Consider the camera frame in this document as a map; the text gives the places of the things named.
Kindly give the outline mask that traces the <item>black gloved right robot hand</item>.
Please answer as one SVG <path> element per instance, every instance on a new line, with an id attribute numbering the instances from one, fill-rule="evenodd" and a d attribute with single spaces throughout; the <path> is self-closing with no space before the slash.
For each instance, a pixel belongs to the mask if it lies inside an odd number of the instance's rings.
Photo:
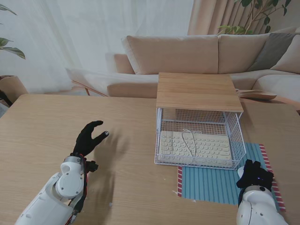
<path id="1" fill-rule="evenodd" d="M 247 159 L 243 168 L 243 174 L 237 181 L 238 188 L 249 186 L 262 186 L 271 191 L 274 174 L 261 168 L 261 163 Z"/>

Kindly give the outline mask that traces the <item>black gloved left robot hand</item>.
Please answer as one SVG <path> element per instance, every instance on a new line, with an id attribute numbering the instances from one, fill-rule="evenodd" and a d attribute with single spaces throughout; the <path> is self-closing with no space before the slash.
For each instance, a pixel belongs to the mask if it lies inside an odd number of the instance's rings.
<path id="1" fill-rule="evenodd" d="M 109 136 L 108 131 L 104 131 L 99 136 L 92 138 L 92 132 L 94 128 L 103 124 L 103 121 L 97 120 L 88 123 L 78 135 L 75 147 L 71 156 L 79 156 L 80 154 L 84 157 L 90 154 L 96 146 L 98 146 L 106 137 Z"/>

